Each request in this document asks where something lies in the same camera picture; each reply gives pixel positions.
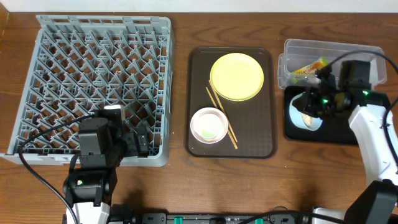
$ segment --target plastic bin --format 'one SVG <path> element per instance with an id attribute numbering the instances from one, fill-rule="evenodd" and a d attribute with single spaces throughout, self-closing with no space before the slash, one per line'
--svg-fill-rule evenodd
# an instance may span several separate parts
<path id="1" fill-rule="evenodd" d="M 384 53 L 380 47 L 375 46 L 288 39 L 285 41 L 284 53 L 279 56 L 278 60 L 278 86 L 281 89 L 291 85 L 311 86 L 308 82 L 311 75 L 298 75 L 292 72 L 306 65 L 310 65 L 321 56 L 324 56 L 331 62 L 338 56 L 353 50 L 372 50 L 382 54 Z M 372 54 L 349 55 L 333 64 L 332 74 L 335 75 L 337 82 L 340 75 L 341 62 L 353 59 L 371 62 L 370 82 L 372 87 L 386 82 L 387 74 L 385 60 Z"/>
<path id="2" fill-rule="evenodd" d="M 162 166 L 169 159 L 174 35 L 166 17 L 37 16 L 37 35 L 7 154 L 52 126 L 106 105 L 126 108 L 124 130 L 144 124 L 150 155 L 121 166 Z M 78 153 L 78 124 L 27 145 L 28 163 L 68 164 Z"/>

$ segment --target pair of chopsticks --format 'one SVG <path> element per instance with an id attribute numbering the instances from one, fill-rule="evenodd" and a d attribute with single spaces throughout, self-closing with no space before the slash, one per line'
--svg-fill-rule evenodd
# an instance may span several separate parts
<path id="1" fill-rule="evenodd" d="M 219 104 L 219 106 L 220 106 L 220 108 L 221 108 L 221 111 L 225 114 L 225 116 L 227 116 L 226 113 L 225 113 L 225 110 L 224 110 L 224 108 L 223 108 L 223 105 L 221 104 L 221 101 L 220 101 L 220 99 L 218 98 L 217 92 L 216 92 L 216 90 L 214 89 L 214 86 L 213 86 L 211 80 L 209 80 L 209 83 L 210 83 L 210 86 L 211 86 L 211 90 L 213 90 L 213 94 L 216 96 L 217 103 Z M 210 96 L 211 102 L 213 102 L 214 107 L 215 107 L 216 109 L 218 109 L 217 104 L 216 104 L 216 102 L 214 101 L 213 97 L 211 96 L 211 93 L 210 93 L 210 91 L 209 91 L 209 89 L 208 89 L 207 87 L 206 87 L 206 90 L 207 90 L 207 93 L 208 93 L 209 96 Z M 232 126 L 231 126 L 231 124 L 229 123 L 228 117 L 227 117 L 227 120 L 228 120 L 228 136 L 229 136 L 229 138 L 231 139 L 232 144 L 234 145 L 235 149 L 238 149 L 238 146 L 237 146 L 236 143 L 235 143 L 235 142 L 238 142 L 238 140 L 236 139 L 235 133 L 234 133 L 234 131 L 232 130 Z"/>

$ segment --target white wall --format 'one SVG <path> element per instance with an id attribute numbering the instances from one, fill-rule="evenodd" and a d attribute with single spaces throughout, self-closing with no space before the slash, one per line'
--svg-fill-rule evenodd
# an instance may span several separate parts
<path id="1" fill-rule="evenodd" d="M 0 0 L 10 12 L 398 12 L 398 0 Z"/>

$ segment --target wooden tabletop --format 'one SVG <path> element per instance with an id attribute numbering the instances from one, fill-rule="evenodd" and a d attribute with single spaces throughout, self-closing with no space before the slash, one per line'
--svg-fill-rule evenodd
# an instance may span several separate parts
<path id="1" fill-rule="evenodd" d="M 140 212 L 170 213 L 260 213 L 278 205 L 346 209 L 366 188 L 358 147 L 284 137 L 277 59 L 291 38 L 380 46 L 398 63 L 397 14 L 107 15 L 167 16 L 176 39 L 170 159 L 163 167 L 119 167 L 113 203 L 132 205 Z M 0 152 L 9 145 L 39 29 L 34 13 L 10 13 L 0 46 Z M 271 53 L 278 138 L 273 158 L 200 159 L 184 149 L 188 56 L 199 46 L 259 46 Z M 377 88 L 393 99 L 398 75 L 389 65 L 387 73 L 387 83 Z M 67 166 L 34 168 L 62 189 Z M 23 166 L 0 159 L 0 223 L 60 223 L 64 213 L 64 204 Z"/>

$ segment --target white bowl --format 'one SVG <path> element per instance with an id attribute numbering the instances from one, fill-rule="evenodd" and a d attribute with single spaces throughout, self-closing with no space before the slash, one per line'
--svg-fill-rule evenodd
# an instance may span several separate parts
<path id="1" fill-rule="evenodd" d="M 303 93 L 298 94 L 297 96 L 293 97 L 293 99 L 290 101 L 289 105 L 289 116 L 290 119 L 292 120 L 293 124 L 296 125 L 298 128 L 302 129 L 307 129 L 310 131 L 316 131 L 319 129 L 319 127 L 322 125 L 322 120 L 320 118 L 313 118 L 312 124 L 310 126 L 307 126 L 304 123 L 302 113 L 299 112 L 294 106 L 293 106 L 293 101 L 300 96 L 302 96 Z"/>
<path id="2" fill-rule="evenodd" d="M 213 144 L 222 140 L 228 132 L 228 119 L 216 108 L 202 108 L 191 119 L 191 133 L 198 141 Z"/>

